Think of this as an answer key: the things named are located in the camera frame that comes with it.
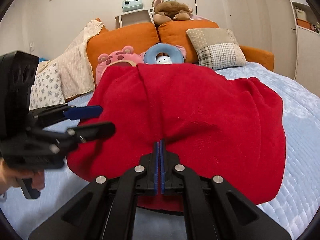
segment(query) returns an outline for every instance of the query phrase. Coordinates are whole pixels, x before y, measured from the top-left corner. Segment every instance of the orange cushion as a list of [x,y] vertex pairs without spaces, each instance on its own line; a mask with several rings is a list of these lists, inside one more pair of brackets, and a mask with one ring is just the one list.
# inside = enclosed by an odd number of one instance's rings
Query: orange cushion
[[198,54],[192,46],[186,31],[194,28],[219,28],[212,21],[172,21],[161,24],[158,28],[160,40],[162,43],[183,46],[187,51],[185,62],[197,63]]
[[247,46],[241,46],[240,48],[245,56],[245,59],[249,62],[257,62],[263,65],[266,69],[273,72],[275,64],[275,55],[272,52],[256,49]]
[[96,68],[98,57],[102,53],[110,54],[130,45],[134,53],[140,54],[159,42],[156,27],[152,23],[140,23],[113,31],[101,31],[92,37],[87,44],[87,55],[92,66],[94,81],[96,81]]

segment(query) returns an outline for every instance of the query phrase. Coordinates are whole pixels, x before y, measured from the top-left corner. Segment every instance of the human hand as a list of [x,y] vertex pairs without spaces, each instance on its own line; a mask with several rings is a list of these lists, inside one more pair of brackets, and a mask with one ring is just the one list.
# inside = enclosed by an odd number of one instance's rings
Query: human hand
[[0,158],[0,195],[10,187],[19,187],[17,179],[32,179],[31,187],[42,190],[44,184],[44,171],[29,171],[10,169],[3,158]]

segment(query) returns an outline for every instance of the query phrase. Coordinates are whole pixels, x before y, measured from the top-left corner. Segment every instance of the pink plush toy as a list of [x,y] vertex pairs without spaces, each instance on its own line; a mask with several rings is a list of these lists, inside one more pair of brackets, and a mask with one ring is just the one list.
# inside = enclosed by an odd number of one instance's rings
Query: pink plush toy
[[98,58],[100,63],[96,69],[96,83],[99,84],[101,77],[107,67],[112,65],[135,67],[138,63],[143,63],[143,56],[145,52],[140,55],[133,53],[133,47],[125,46],[122,50],[112,52],[110,55],[101,54]]

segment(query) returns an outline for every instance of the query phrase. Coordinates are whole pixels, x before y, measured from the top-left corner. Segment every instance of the orange box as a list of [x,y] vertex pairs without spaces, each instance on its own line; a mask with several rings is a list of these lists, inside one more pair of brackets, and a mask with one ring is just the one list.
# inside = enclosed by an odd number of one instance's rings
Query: orange box
[[299,26],[301,26],[301,27],[304,27],[304,28],[306,28],[306,29],[308,29],[308,30],[311,30],[311,24],[310,24],[310,22],[306,22],[306,21],[304,21],[304,20],[297,19],[297,24],[298,24]]

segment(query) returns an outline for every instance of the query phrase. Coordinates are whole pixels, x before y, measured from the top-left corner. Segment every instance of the white cabinet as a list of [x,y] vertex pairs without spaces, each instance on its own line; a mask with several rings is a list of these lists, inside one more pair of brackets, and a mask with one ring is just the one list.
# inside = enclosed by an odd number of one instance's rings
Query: white cabinet
[[295,80],[320,97],[320,34],[297,26],[298,58]]

